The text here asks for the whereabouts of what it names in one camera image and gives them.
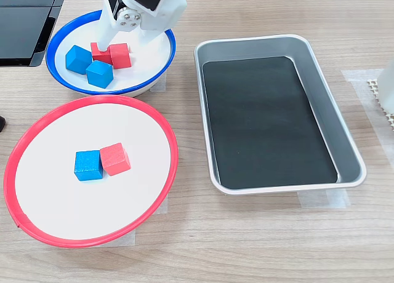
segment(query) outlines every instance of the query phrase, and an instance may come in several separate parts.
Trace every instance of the wood grain surface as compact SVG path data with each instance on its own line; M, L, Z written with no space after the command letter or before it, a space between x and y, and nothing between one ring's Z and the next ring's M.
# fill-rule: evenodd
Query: wood grain surface
M57 249L18 229L0 194L0 282L393 282L393 170L340 71L383 68L394 57L394 0L187 1L167 91L138 97L163 113L178 139L168 214L140 226L132 247ZM97 9L101 0L65 0L55 30ZM193 49L209 39L281 33L310 41L367 164L347 209L303 209L296 193L224 196L210 183ZM56 82L45 63L0 68L0 115L8 122L1 179L29 126L82 96Z

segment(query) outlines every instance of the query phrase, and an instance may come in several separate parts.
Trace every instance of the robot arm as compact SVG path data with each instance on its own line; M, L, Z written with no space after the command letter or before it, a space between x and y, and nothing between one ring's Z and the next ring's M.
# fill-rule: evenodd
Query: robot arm
M186 9L186 0L103 0L98 22L97 46L106 51L118 31L140 28L140 46L144 46L172 28Z

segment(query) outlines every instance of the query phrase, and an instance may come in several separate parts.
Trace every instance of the black monitor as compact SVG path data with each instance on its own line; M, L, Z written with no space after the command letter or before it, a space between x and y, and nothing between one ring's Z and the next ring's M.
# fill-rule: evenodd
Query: black monitor
M63 0L0 0L0 66L42 63Z

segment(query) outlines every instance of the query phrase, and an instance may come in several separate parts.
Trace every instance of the blue cube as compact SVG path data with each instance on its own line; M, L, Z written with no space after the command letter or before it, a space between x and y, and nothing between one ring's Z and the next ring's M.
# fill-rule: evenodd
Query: blue cube
M106 88L113 80L112 65L95 60L87 69L87 81L99 88Z
M103 165L100 151L76 152L74 173L81 181L102 179Z
M86 69L92 62L92 52L77 45L66 54L66 68L81 75L86 74Z

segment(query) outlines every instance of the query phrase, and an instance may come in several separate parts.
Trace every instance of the black mat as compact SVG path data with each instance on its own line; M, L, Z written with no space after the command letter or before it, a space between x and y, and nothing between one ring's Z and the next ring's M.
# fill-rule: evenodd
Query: black mat
M203 73L223 186L336 182L337 172L290 59L209 62Z

